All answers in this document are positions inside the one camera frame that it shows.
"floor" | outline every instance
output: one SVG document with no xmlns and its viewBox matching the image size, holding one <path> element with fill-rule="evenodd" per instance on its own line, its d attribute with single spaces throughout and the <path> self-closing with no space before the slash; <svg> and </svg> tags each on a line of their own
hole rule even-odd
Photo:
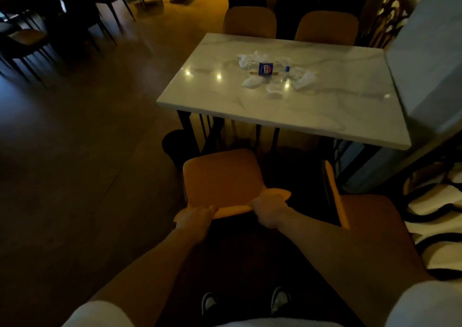
<svg viewBox="0 0 462 327">
<path fill-rule="evenodd" d="M 91 31 L 101 55 L 87 44 L 81 59 L 67 63 L 56 54 L 57 65 L 32 57 L 45 86 L 32 77 L 27 84 L 0 64 L 4 326 L 60 326 L 119 270 L 160 242 L 184 206 L 181 173 L 161 148 L 165 134 L 181 125 L 175 111 L 155 102 L 205 33 L 222 31 L 227 0 L 164 2 L 153 0 L 147 10 L 131 4 L 136 22 L 120 1 L 114 4 L 122 30 L 100 6 L 117 46 L 95 28 Z M 193 124 L 202 143 L 198 117 Z M 229 143 L 255 136 L 254 126 L 226 124 L 223 135 Z M 279 155 L 264 157 L 272 133 L 263 127 L 258 150 L 269 165 L 275 165 L 272 158 Z M 281 131 L 279 143 L 308 151 L 300 155 L 307 160 L 304 153 L 309 154 L 316 140 Z M 316 193 L 316 184 L 294 184 L 281 168 L 265 170 L 269 183 L 292 182 L 298 189 L 294 204 L 303 204 Z M 216 289 L 229 299 L 245 293 L 243 316 L 265 314 L 270 290 L 280 283 L 296 288 L 294 294 L 312 303 L 312 311 L 328 306 L 324 318 L 358 324 L 277 232 L 259 227 L 251 215 L 238 224 L 214 226 L 220 227 L 229 230 L 219 236 L 212 229 L 211 239 L 188 259 L 158 325 L 181 324 L 178 319 L 183 317 L 175 314 L 178 308 L 190 311 L 188 324 L 197 325 L 197 299 L 206 289 Z M 225 277 L 220 273 L 223 265 L 229 267 L 222 271 Z M 207 275 L 204 267 L 220 274 Z M 243 267 L 250 275 L 240 276 Z M 200 280 L 188 279 L 195 274 L 203 278 L 203 286 Z M 223 283 L 229 280 L 241 290 L 225 288 Z"/>
</svg>

